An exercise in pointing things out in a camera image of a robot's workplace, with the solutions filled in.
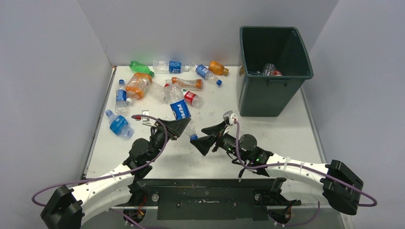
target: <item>cable tie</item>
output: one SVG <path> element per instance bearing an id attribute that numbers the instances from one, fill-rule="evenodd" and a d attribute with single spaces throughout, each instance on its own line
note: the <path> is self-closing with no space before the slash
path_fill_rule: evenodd
<path id="1" fill-rule="evenodd" d="M 291 158 L 290 158 L 289 156 L 287 156 L 287 157 L 286 157 L 286 161 L 284 162 L 284 169 L 283 169 L 283 170 L 284 170 L 284 173 L 285 173 L 286 170 L 287 170 L 287 163 L 290 162 L 290 161 L 291 161 Z"/>
<path id="2" fill-rule="evenodd" d="M 117 181 L 117 179 L 116 179 L 116 177 L 114 176 L 114 174 L 112 173 L 112 172 L 108 172 L 111 176 L 112 176 L 112 178 L 115 180 L 115 184 L 117 184 L 118 183 L 118 181 Z"/>
<path id="3" fill-rule="evenodd" d="M 305 162 L 301 162 L 301 166 L 299 167 L 299 174 L 301 175 L 302 167 L 304 166 Z"/>

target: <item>trash bin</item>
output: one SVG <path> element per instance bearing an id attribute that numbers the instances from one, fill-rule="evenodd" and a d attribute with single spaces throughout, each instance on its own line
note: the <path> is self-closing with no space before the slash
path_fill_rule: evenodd
<path id="1" fill-rule="evenodd" d="M 276 117 L 305 80 L 313 77 L 304 42 L 294 27 L 240 28 L 242 66 L 237 75 L 241 116 Z M 254 75 L 272 63 L 282 76 Z"/>

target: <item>green plastic bottle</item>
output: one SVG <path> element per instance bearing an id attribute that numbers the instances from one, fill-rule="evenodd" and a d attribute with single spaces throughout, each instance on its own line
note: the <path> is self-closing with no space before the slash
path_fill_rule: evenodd
<path id="1" fill-rule="evenodd" d="M 131 64 L 129 65 L 130 69 L 136 73 L 146 73 L 149 74 L 151 77 L 155 75 L 154 72 L 152 72 L 148 66 L 139 63 L 138 61 L 131 61 Z"/>

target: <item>gray wall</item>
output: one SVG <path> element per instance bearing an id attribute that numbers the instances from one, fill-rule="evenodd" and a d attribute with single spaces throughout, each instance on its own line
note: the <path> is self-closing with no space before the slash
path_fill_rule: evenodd
<path id="1" fill-rule="evenodd" d="M 326 158 L 379 201 L 359 209 L 357 229 L 405 228 L 404 12 L 404 1 L 340 0 L 310 52 L 305 92 Z"/>
<path id="2" fill-rule="evenodd" d="M 110 74 L 75 0 L 1 1 L 0 228 L 46 228 L 31 196 L 80 177 Z"/>
<path id="3" fill-rule="evenodd" d="M 295 26 L 310 50 L 338 0 L 78 0 L 114 65 L 239 62 L 239 27 Z"/>

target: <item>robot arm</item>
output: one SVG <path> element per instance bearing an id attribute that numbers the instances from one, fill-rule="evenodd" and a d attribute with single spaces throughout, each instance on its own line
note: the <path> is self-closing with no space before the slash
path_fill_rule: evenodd
<path id="1" fill-rule="evenodd" d="M 314 171 L 319 171 L 336 179 L 342 180 L 355 188 L 362 190 L 363 182 L 346 165 L 340 161 L 332 160 L 330 164 L 314 164 L 301 162 L 289 157 L 283 157 L 257 146 L 257 141 L 252 135 L 243 135 L 236 145 L 235 137 L 227 132 L 236 121 L 236 115 L 229 111 L 223 115 L 224 121 L 218 125 L 202 129 L 207 136 L 192 140 L 191 143 L 201 152 L 207 155 L 214 146 L 213 152 L 221 148 L 227 154 L 239 157 L 244 166 L 249 166 L 250 171 L 267 177 L 284 177 L 278 180 L 274 191 L 281 194 L 286 200 L 309 200 L 328 202 L 331 207 L 339 212 L 355 215 L 359 205 L 360 194 L 349 189 L 335 180 L 329 179 Z M 238 158 L 233 164 L 241 165 Z"/>
<path id="2" fill-rule="evenodd" d="M 168 140 L 176 140 L 190 119 L 160 121 L 167 130 Z M 46 226 L 49 229 L 78 229 L 97 214 L 127 203 L 131 197 L 143 196 L 138 181 L 152 170 L 152 166 L 146 164 L 158 156 L 165 142 L 164 128 L 157 122 L 151 128 L 149 141 L 144 138 L 135 140 L 129 157 L 110 172 L 83 185 L 59 187 L 41 213 Z"/>

